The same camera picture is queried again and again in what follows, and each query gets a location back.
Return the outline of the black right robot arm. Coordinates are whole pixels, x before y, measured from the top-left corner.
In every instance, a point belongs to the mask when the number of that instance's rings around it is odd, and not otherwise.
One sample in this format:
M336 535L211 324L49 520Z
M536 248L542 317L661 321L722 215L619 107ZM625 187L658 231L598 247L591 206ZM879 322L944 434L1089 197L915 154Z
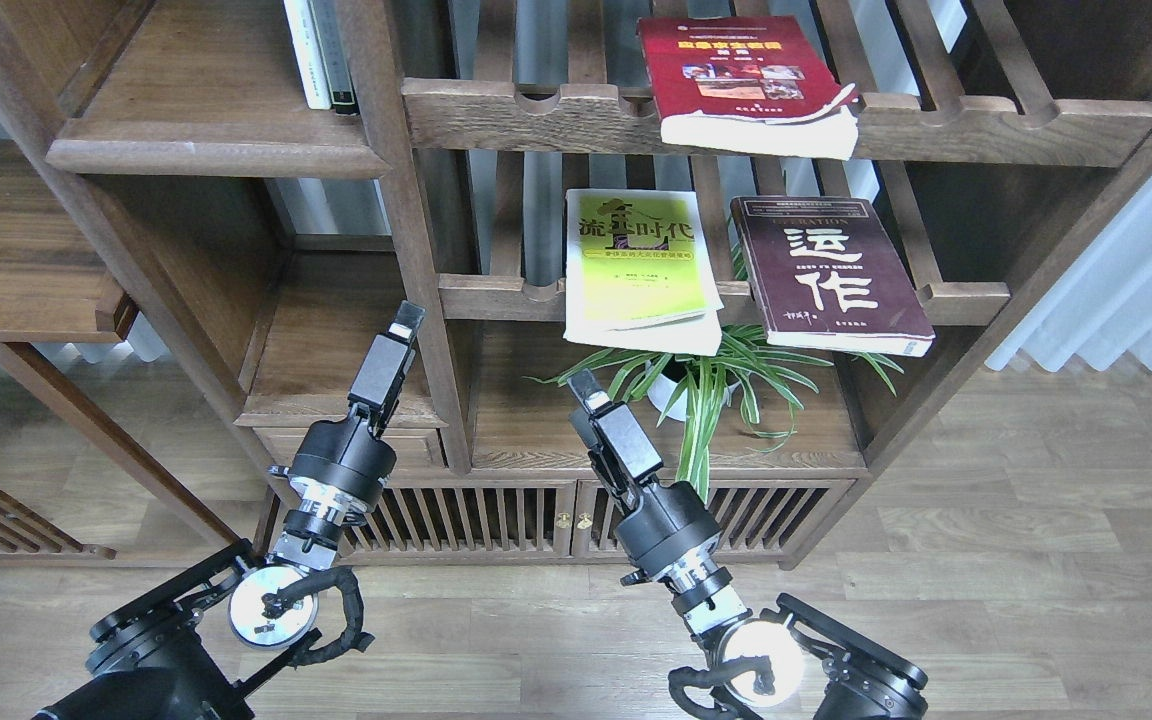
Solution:
M660 583L705 655L702 669L677 667L667 682L673 702L696 719L756 719L799 692L817 659L826 685L818 719L920 719L927 675L904 657L791 594L750 611L714 555L721 529L685 482L664 486L662 460L626 404L589 370L570 378L579 409L573 429L588 448L622 518L614 535L632 571L623 585Z

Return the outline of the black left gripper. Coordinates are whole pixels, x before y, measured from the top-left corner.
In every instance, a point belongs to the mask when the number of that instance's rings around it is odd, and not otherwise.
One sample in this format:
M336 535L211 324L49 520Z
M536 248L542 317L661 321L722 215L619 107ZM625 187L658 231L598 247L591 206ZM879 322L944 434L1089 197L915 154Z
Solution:
M403 300L387 334L372 341L348 392L340 420L314 420L289 469L303 501L335 503L340 511L372 511L396 465L396 450L381 439L411 366L425 306Z

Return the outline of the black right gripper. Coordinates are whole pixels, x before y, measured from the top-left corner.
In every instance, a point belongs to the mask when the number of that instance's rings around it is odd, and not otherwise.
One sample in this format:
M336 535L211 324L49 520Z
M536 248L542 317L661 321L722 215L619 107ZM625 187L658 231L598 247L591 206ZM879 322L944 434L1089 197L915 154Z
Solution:
M721 529L687 482L664 486L662 460L627 406L617 406L593 372L567 381L577 404L570 423L596 473L622 511L617 543L639 573L626 583L702 583L717 573L712 553Z

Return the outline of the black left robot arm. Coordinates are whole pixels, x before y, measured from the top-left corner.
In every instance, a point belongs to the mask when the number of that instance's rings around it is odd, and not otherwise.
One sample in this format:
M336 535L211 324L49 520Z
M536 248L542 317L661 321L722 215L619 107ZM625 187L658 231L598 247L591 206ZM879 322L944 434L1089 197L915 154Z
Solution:
M230 544L92 626L91 679L41 719L251 719L247 698L283 667L365 651L364 598L351 569L338 566L344 529L379 505L396 465L382 432L397 407L425 311L402 302L372 342L339 420L314 420L288 468L271 468L300 495L282 533L259 555ZM232 682L196 626L228 602L233 632L275 652L250 679Z

